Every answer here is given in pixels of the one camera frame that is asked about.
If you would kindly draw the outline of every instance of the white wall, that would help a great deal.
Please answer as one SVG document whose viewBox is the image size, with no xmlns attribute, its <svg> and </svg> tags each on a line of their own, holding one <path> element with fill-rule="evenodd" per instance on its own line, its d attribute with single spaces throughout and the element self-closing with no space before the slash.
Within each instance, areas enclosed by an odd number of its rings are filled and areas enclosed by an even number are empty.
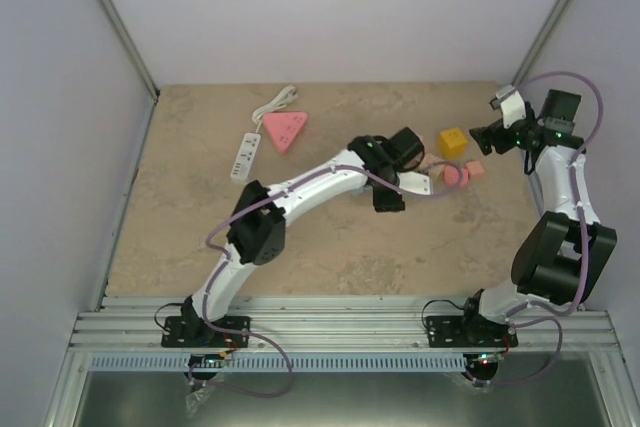
<svg viewBox="0 0 640 427">
<path fill-rule="evenodd" d="M 640 389 L 640 3 L 638 0 L 575 0 L 553 35 L 534 74 L 574 70 L 602 91 L 605 116 L 587 153 L 589 194 L 603 224 L 618 231 L 618 245 L 590 298 L 610 311 Z M 583 134 L 595 120 L 589 91 L 573 80 L 544 81 L 526 89 L 541 105 L 548 88 L 582 93 L 578 123 Z"/>
<path fill-rule="evenodd" d="M 158 85 L 509 80 L 555 0 L 114 0 Z"/>
<path fill-rule="evenodd" d="M 0 424 L 41 425 L 150 109 L 95 0 L 0 0 Z"/>
</svg>

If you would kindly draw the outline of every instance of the beige table surface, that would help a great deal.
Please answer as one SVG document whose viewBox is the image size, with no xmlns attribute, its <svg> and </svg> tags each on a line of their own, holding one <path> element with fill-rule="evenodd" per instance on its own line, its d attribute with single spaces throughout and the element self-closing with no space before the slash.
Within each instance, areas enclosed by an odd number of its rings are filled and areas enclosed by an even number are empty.
<svg viewBox="0 0 640 427">
<path fill-rule="evenodd" d="M 112 266 L 107 295 L 188 295 L 219 254 L 207 233 L 232 211 L 242 187 L 229 172 L 251 113 L 282 85 L 168 86 L 162 90 Z M 266 134 L 254 164 L 264 185 L 327 161 L 355 136 L 409 126 L 435 150 L 437 133 L 496 118 L 492 83 L 299 84 L 287 110 L 309 113 L 285 156 Z M 406 199 L 403 213 L 376 214 L 370 194 L 344 194 L 297 220 L 286 248 L 257 269 L 244 295 L 454 295 L 508 276 L 536 222 L 519 154 L 464 157 L 487 174 L 446 198 Z M 436 190 L 443 189 L 442 182 Z"/>
</svg>

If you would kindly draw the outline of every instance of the white power cord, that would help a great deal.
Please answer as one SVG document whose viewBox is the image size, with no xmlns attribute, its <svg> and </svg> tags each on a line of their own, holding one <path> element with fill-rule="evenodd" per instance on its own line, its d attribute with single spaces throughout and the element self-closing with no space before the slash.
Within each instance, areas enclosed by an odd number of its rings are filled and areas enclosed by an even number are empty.
<svg viewBox="0 0 640 427">
<path fill-rule="evenodd" d="M 288 85 L 276 95 L 275 99 L 266 105 L 263 105 L 259 109 L 256 109 L 251 115 L 251 120 L 258 126 L 256 133 L 260 131 L 262 127 L 262 117 L 269 112 L 275 112 L 276 110 L 284 109 L 287 105 L 298 98 L 298 90 L 293 85 Z"/>
</svg>

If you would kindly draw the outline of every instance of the aluminum frame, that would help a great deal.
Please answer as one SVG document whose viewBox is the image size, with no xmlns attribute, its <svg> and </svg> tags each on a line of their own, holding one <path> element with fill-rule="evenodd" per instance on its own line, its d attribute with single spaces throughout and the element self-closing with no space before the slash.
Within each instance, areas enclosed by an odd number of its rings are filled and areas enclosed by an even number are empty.
<svg viewBox="0 0 640 427">
<path fill-rule="evenodd" d="M 520 84 L 531 73 L 531 70 L 533 69 L 540 55 L 544 52 L 549 39 L 564 18 L 564 15 L 571 6 L 572 2 L 573 0 L 556 0 L 551 9 L 551 12 L 549 12 L 549 15 L 540 27 L 535 40 L 531 44 L 531 47 L 529 47 L 529 50 L 524 56 L 520 67 L 518 67 L 517 72 L 511 80 L 511 83 L 513 85 Z"/>
<path fill-rule="evenodd" d="M 44 423 L 46 427 L 74 425 L 82 405 L 91 357 L 88 353 L 65 356 Z"/>
<path fill-rule="evenodd" d="M 434 298 L 411 296 L 238 297 L 229 312 L 252 318 L 254 332 L 267 335 L 287 352 L 486 352 L 486 348 L 429 347 L 420 321 L 422 306 Z M 105 298 L 100 312 L 78 315 L 69 343 L 70 352 L 192 352 L 165 349 L 162 331 L 153 322 L 157 309 L 180 298 Z M 433 304 L 433 315 L 459 313 L 446 304 Z M 177 307 L 158 314 L 179 315 Z M 522 318 L 545 316 L 531 309 Z M 606 312 L 577 312 L 559 319 L 564 347 L 573 351 L 618 352 L 620 344 Z M 558 332 L 548 322 L 519 332 L 519 351 L 548 352 L 557 346 Z M 197 349 L 200 353 L 219 348 Z M 261 340 L 249 339 L 247 352 L 273 352 Z"/>
<path fill-rule="evenodd" d="M 611 425 L 640 425 L 638 400 L 622 355 L 594 352 L 589 358 Z"/>
<path fill-rule="evenodd" d="M 156 111 L 157 101 L 153 99 L 149 99 L 149 110 L 147 113 L 147 118 L 145 119 L 144 127 L 141 129 L 140 134 L 138 135 L 136 141 L 136 157 L 132 159 L 131 165 L 129 166 L 129 171 L 127 175 L 128 182 L 122 189 L 122 195 L 120 196 L 120 200 L 118 201 L 118 205 L 115 209 L 116 215 L 113 218 L 112 229 L 111 229 L 111 246 L 108 249 L 105 249 L 100 260 L 98 260 L 98 265 L 100 266 L 100 274 L 97 277 L 97 281 L 91 295 L 90 306 L 95 310 L 99 310 L 102 305 L 102 300 L 105 296 L 105 291 L 107 289 L 107 283 L 109 282 L 109 275 L 111 274 L 111 268 L 113 266 L 113 262 L 116 256 L 116 249 L 118 246 L 118 242 L 120 241 L 120 235 L 122 234 L 122 227 L 124 225 L 127 208 L 129 207 L 129 202 L 131 201 L 131 195 L 133 193 L 133 185 L 138 175 L 138 168 L 140 166 L 140 161 L 142 160 L 142 153 L 144 151 L 144 145 L 147 141 L 147 137 L 149 136 L 149 131 L 151 129 L 151 123 L 153 121 L 153 116 Z"/>
<path fill-rule="evenodd" d="M 124 47 L 131 63 L 138 73 L 138 76 L 144 83 L 149 95 L 153 98 L 154 102 L 158 100 L 158 96 L 160 95 L 160 90 L 156 86 L 156 83 L 153 81 L 151 77 L 151 73 L 147 68 L 140 52 L 138 51 L 138 47 L 136 47 L 135 42 L 131 38 L 131 34 L 127 30 L 126 25 L 122 21 L 120 14 L 118 13 L 118 9 L 116 9 L 113 0 L 97 0 L 102 8 L 103 12 L 107 16 L 109 23 L 113 27 L 115 34 L 118 36 L 120 43 Z"/>
</svg>

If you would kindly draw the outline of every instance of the purple cable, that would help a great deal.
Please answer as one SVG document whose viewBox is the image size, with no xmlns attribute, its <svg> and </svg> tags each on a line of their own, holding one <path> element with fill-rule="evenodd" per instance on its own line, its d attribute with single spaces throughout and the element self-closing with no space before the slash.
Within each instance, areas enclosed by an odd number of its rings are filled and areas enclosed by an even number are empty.
<svg viewBox="0 0 640 427">
<path fill-rule="evenodd" d="M 189 371 L 187 373 L 187 377 L 189 379 L 190 382 L 192 383 L 198 383 L 201 385 L 216 385 L 220 388 L 226 389 L 226 390 L 230 390 L 232 392 L 236 392 L 239 394 L 245 394 L 245 395 L 250 395 L 252 397 L 258 397 L 258 398 L 262 398 L 262 399 L 272 399 L 274 397 L 280 397 L 281 395 L 286 394 L 287 392 L 289 392 L 289 390 L 291 390 L 291 387 L 293 386 L 293 382 L 294 382 L 294 377 L 293 377 L 293 364 L 291 363 L 291 360 L 289 359 L 289 356 L 286 354 L 286 352 L 284 351 L 284 349 L 282 347 L 280 347 L 280 345 L 271 340 L 270 338 L 262 335 L 262 334 L 257 334 L 255 332 L 250 332 L 249 330 L 236 330 L 236 329 L 224 329 L 222 327 L 218 327 L 216 325 L 214 325 L 209 318 L 207 317 L 207 300 L 209 298 L 209 293 L 211 292 L 211 288 L 213 287 L 213 284 L 215 283 L 216 279 L 218 278 L 218 276 L 222 273 L 222 271 L 227 267 L 227 265 L 229 264 L 229 259 L 231 259 L 231 254 L 229 253 L 229 251 L 227 249 L 225 249 L 224 247 L 214 244 L 213 238 L 218 235 L 220 232 L 222 232 L 222 230 L 225 227 L 228 227 L 229 225 L 231 225 L 233 222 L 235 222 L 236 220 L 244 217 L 245 215 L 247 215 L 250 212 L 253 212 L 254 210 L 257 210 L 261 207 L 264 207 L 265 205 L 273 202 L 274 200 L 280 199 L 282 197 L 285 197 L 288 195 L 289 192 L 293 192 L 294 190 L 298 189 L 299 187 L 307 184 L 308 182 L 312 181 L 313 179 L 316 179 L 322 175 L 328 174 L 328 173 L 335 173 L 338 171 L 351 171 L 351 172 L 357 172 L 360 174 L 364 174 L 367 177 L 369 177 L 370 179 L 375 180 L 376 182 L 380 183 L 381 185 L 395 190 L 398 193 L 401 194 L 405 194 L 405 195 L 414 195 L 417 197 L 423 197 L 423 198 L 439 198 L 439 197 L 443 197 L 447 194 L 450 194 L 451 192 L 453 192 L 454 190 L 458 189 L 460 187 L 460 185 L 462 184 L 462 181 L 464 179 L 464 172 L 462 170 L 462 168 L 460 168 L 460 166 L 454 162 L 449 162 L 449 161 L 441 161 L 441 162 L 434 162 L 433 164 L 431 164 L 428 168 L 432 168 L 435 167 L 437 165 L 450 165 L 452 167 L 454 167 L 457 171 L 458 171 L 458 180 L 456 181 L 456 183 L 451 186 L 449 189 L 444 190 L 443 192 L 438 192 L 438 193 L 434 193 L 434 194 L 418 194 L 415 192 L 411 192 L 405 189 L 402 189 L 396 185 L 393 185 L 390 182 L 387 182 L 384 179 L 381 179 L 380 177 L 378 177 L 375 174 L 372 174 L 371 172 L 368 172 L 364 169 L 361 169 L 360 167 L 355 167 L 355 166 L 350 166 L 350 165 L 336 165 L 334 168 L 332 167 L 327 167 L 326 169 L 321 169 L 317 172 L 314 172 L 312 174 L 309 174 L 308 176 L 300 179 L 299 181 L 295 182 L 294 184 L 290 185 L 288 187 L 288 189 L 286 191 L 282 191 L 282 192 L 278 192 L 277 194 L 274 194 L 264 200 L 261 200 L 259 202 L 256 202 L 255 204 L 251 204 L 250 206 L 236 212 L 234 215 L 232 215 L 231 217 L 229 217 L 227 220 L 225 220 L 224 222 L 222 222 L 220 225 L 218 225 L 215 229 L 213 229 L 211 232 L 209 232 L 209 235 L 207 235 L 206 239 L 205 239 L 205 244 L 207 245 L 207 247 L 217 250 L 219 252 L 222 252 L 222 254 L 226 257 L 226 260 L 220 264 L 220 267 L 218 267 L 215 272 L 213 273 L 213 275 L 211 276 L 211 278 L 209 279 L 209 281 L 207 282 L 207 285 L 205 286 L 204 289 L 204 296 L 202 298 L 202 320 L 204 321 L 205 325 L 207 325 L 207 327 L 209 327 L 210 329 L 216 331 L 216 332 L 220 332 L 220 333 L 224 333 L 224 334 L 235 334 L 235 335 L 245 335 L 245 336 L 249 336 L 249 337 L 255 337 L 256 339 L 260 339 L 263 340 L 264 342 L 267 342 L 269 345 L 271 345 L 274 349 L 276 349 L 278 351 L 278 353 L 282 356 L 282 358 L 285 361 L 285 364 L 287 366 L 287 373 L 289 374 L 289 380 L 287 382 L 287 384 L 281 388 L 280 390 L 277 390 L 275 392 L 268 392 L 268 393 L 263 393 L 263 392 L 256 392 L 253 390 L 249 390 L 249 389 L 244 389 L 242 387 L 238 387 L 235 385 L 231 385 L 231 384 L 227 384 L 225 382 L 218 382 L 218 381 L 204 381 L 204 380 L 199 380 L 199 379 L 195 379 L 193 377 L 193 370 L 195 368 L 194 366 L 191 366 L 191 368 L 189 368 Z"/>
</svg>

